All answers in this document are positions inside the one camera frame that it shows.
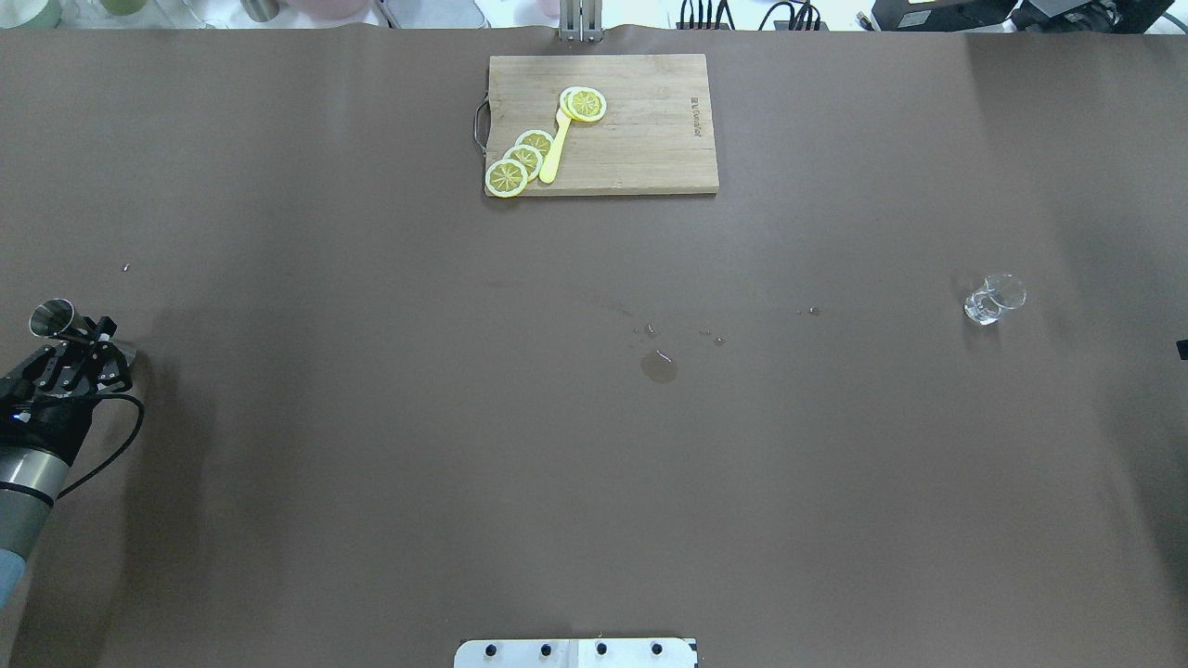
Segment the lemon slice on fork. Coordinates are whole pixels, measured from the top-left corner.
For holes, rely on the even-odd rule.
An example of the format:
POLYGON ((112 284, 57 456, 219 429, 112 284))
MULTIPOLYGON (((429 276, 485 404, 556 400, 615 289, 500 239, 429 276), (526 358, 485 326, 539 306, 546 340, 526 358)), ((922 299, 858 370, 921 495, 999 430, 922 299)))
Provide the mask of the lemon slice on fork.
POLYGON ((560 109, 571 120, 598 122, 608 111, 604 93, 590 87, 568 87, 560 93, 560 109))

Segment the steel jigger shaker cup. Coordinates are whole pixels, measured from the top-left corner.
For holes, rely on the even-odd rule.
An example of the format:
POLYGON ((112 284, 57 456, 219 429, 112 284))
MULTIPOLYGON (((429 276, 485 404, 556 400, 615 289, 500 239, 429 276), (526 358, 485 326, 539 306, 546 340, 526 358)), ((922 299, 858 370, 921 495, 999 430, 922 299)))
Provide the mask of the steel jigger shaker cup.
POLYGON ((48 300, 34 307, 29 329, 34 338, 63 341, 80 353, 100 359, 114 359, 118 353, 128 366, 135 363, 135 345, 115 338, 118 324, 113 319, 84 316, 69 300, 48 300))

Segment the wooden cutting board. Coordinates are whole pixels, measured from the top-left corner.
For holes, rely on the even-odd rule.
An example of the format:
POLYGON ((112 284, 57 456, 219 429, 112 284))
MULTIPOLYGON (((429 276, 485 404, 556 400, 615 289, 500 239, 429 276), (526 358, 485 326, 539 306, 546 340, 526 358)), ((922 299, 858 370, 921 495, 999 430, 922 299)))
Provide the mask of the wooden cutting board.
POLYGON ((492 56, 488 64, 493 164, 530 130, 556 133, 561 94, 604 94, 596 122, 573 120, 552 182, 525 196, 670 196, 718 193, 718 149, 702 53, 492 56))

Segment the aluminium frame post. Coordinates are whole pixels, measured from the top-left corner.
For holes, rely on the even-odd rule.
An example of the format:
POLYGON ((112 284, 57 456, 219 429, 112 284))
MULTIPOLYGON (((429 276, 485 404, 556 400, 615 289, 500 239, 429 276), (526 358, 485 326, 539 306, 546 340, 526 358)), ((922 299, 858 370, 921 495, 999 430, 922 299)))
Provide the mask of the aluminium frame post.
POLYGON ((561 0, 560 40, 562 43, 598 43, 604 39, 604 4, 601 0, 561 0))

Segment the lemon slice middle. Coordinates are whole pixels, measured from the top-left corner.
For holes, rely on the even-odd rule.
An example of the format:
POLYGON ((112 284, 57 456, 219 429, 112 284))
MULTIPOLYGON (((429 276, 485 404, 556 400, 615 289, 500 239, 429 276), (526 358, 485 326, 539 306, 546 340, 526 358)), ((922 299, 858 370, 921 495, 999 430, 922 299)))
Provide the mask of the lemon slice middle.
POLYGON ((544 156, 539 149, 532 147, 532 145, 529 144, 514 145, 514 147, 508 149, 508 151, 504 155, 505 160, 517 160, 517 163, 523 166, 527 174, 529 181, 533 181, 539 177, 544 157, 546 156, 544 156))

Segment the lemon slice near fork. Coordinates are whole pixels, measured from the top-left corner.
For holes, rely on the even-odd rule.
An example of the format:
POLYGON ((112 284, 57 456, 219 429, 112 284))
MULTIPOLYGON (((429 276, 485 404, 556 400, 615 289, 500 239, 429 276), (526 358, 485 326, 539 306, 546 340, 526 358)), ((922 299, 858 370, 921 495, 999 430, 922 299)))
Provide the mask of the lemon slice near fork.
POLYGON ((552 149, 552 134, 539 128, 531 128, 522 132, 516 140, 517 145, 537 149, 542 158, 546 157, 552 149))

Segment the clear glass measuring cup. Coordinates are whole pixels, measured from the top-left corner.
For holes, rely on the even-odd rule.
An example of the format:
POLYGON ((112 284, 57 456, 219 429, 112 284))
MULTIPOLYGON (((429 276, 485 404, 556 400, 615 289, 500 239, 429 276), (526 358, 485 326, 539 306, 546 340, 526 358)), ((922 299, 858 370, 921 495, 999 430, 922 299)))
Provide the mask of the clear glass measuring cup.
POLYGON ((1015 275, 991 275, 963 300, 963 313, 978 326, 1001 321, 1004 314, 1026 304, 1026 284, 1015 275))

